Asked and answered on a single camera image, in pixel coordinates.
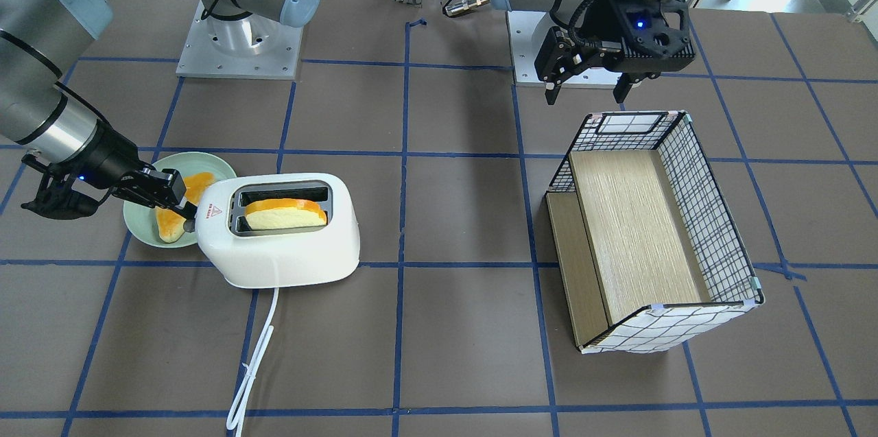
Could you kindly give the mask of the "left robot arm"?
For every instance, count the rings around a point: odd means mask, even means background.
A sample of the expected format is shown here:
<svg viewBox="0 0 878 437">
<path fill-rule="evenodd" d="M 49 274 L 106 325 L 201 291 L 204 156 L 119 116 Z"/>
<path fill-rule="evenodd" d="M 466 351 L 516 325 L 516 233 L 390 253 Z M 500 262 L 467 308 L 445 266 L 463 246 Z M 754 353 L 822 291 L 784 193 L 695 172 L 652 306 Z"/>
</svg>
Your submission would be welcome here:
<svg viewBox="0 0 878 437">
<path fill-rule="evenodd" d="M 554 104 L 561 86 L 587 69 L 618 75 L 624 102 L 636 84 L 678 72 L 696 57 L 686 0 L 491 0 L 498 10 L 543 12 L 549 27 L 536 39 L 533 65 Z"/>
</svg>

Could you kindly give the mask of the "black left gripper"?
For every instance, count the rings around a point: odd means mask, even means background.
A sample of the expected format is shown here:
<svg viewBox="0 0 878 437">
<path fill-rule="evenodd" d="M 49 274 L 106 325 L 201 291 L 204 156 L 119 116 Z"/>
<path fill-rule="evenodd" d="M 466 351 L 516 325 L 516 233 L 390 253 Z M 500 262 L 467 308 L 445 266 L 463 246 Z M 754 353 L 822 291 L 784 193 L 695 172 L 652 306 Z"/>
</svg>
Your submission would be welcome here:
<svg viewBox="0 0 878 437">
<path fill-rule="evenodd" d="M 596 0 L 574 31 L 583 46 L 560 27 L 550 27 L 535 58 L 550 106 L 562 84 L 588 68 L 621 73 L 615 85 L 615 102 L 621 104 L 642 78 L 680 71 L 696 58 L 685 0 Z"/>
</svg>

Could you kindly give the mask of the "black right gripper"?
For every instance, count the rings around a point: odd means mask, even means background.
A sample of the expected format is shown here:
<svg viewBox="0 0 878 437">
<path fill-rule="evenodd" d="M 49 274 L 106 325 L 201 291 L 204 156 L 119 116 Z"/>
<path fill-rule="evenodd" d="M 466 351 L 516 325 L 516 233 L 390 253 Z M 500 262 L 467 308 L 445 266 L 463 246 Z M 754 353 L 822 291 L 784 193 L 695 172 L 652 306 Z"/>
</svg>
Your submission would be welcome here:
<svg viewBox="0 0 878 437">
<path fill-rule="evenodd" d="M 198 207 L 185 196 L 184 178 L 176 170 L 157 170 L 140 158 L 132 142 L 100 142 L 96 175 L 110 193 L 148 208 L 169 209 L 184 218 L 184 232 L 195 230 Z"/>
</svg>

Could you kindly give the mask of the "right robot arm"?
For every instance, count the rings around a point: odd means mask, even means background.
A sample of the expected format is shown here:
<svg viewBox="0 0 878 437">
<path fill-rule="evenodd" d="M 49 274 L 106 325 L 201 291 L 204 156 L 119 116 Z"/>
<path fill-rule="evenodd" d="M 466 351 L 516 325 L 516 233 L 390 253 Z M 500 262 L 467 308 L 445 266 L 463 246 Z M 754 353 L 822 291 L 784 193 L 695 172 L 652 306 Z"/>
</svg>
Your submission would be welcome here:
<svg viewBox="0 0 878 437">
<path fill-rule="evenodd" d="M 178 171 L 158 170 L 62 76 L 112 21 L 106 0 L 2 0 L 2 135 L 40 172 L 23 209 L 53 220 L 92 216 L 100 201 L 76 181 L 145 208 L 169 209 L 195 228 L 197 206 Z"/>
</svg>

